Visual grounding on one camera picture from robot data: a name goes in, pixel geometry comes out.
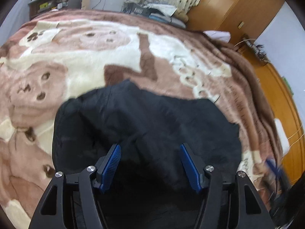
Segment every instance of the bed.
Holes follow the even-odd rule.
[[[28,228],[55,173],[54,119],[60,105],[129,79],[179,99],[209,99],[239,125],[245,171],[267,204],[264,163],[280,165],[273,112],[251,64],[227,43],[122,13],[49,12],[24,24],[0,48],[0,204]]]

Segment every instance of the blanket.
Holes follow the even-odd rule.
[[[0,204],[17,229],[28,227],[55,173],[60,105],[125,79],[158,95],[212,101],[239,125],[239,169],[266,196],[264,162],[279,164],[282,148],[254,70],[231,45],[121,13],[49,12],[0,48]]]

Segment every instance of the metal screw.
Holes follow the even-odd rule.
[[[212,172],[214,170],[214,167],[212,165],[208,165],[207,167],[205,167],[205,169],[209,172]]]
[[[55,173],[55,177],[62,177],[63,173],[61,171]]]
[[[237,174],[238,174],[240,177],[242,177],[242,178],[244,178],[244,177],[246,176],[246,173],[243,172],[243,171],[241,171],[241,170],[238,171]]]
[[[94,170],[95,170],[95,166],[92,166],[92,165],[87,168],[88,172],[92,172]]]

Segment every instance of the wooden cabinet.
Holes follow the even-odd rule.
[[[231,33],[236,44],[242,35],[257,38],[275,17],[284,0],[201,0],[190,9],[189,30],[220,30]]]
[[[190,30],[216,30],[236,0],[200,0],[188,12]]]

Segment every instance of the blue object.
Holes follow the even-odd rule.
[[[103,159],[103,162],[97,172],[97,180],[99,180],[100,191],[104,194],[110,188],[114,174],[121,160],[121,147],[113,145]]]
[[[266,164],[269,166],[269,168],[271,169],[271,171],[275,174],[275,176],[277,178],[280,178],[281,176],[281,170],[280,169],[277,169],[276,166],[273,165],[273,162],[271,159],[267,158],[266,159]]]
[[[192,189],[200,193],[202,189],[208,187],[208,179],[203,170],[205,163],[200,157],[194,155],[188,144],[180,146],[180,159]]]
[[[155,20],[155,21],[163,22],[165,24],[169,24],[169,22],[167,20],[164,20],[164,19],[162,19],[160,17],[157,17],[157,16],[150,15],[148,18],[152,19],[152,20]]]

